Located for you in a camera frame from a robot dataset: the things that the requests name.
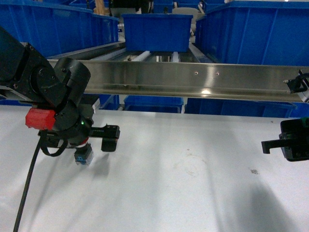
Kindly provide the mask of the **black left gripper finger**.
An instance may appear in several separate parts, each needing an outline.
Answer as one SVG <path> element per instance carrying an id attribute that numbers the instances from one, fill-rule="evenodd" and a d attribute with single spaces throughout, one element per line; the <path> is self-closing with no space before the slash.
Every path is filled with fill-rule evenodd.
<path id="1" fill-rule="evenodd" d="M 115 152 L 120 137 L 120 127 L 117 125 L 105 125 L 104 127 L 92 127 L 89 137 L 101 138 L 102 152 Z"/>

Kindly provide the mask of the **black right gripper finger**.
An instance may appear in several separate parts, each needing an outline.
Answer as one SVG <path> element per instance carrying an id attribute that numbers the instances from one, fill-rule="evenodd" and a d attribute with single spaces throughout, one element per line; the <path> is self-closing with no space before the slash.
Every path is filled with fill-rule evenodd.
<path id="1" fill-rule="evenodd" d="M 270 140 L 270 141 L 262 141 L 262 151 L 264 154 L 269 154 L 270 149 L 284 147 L 285 141 L 284 140 Z"/>

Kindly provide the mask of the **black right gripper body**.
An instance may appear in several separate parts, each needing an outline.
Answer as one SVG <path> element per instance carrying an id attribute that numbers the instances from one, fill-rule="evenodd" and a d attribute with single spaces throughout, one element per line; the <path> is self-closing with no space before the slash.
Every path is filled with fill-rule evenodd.
<path id="1" fill-rule="evenodd" d="M 288 161 L 309 160 L 309 118 L 281 122 L 279 139 L 283 142 L 282 152 Z"/>

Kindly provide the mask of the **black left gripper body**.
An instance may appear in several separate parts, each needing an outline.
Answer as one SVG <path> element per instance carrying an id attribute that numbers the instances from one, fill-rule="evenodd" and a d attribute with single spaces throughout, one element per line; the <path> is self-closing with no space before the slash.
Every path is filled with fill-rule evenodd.
<path id="1" fill-rule="evenodd" d="M 66 106 L 56 114 L 52 129 L 39 132 L 41 150 L 47 151 L 53 147 L 64 151 L 66 148 L 86 146 L 93 125 L 92 117 L 98 105 L 98 95 L 83 95 L 78 104 L 68 100 Z"/>

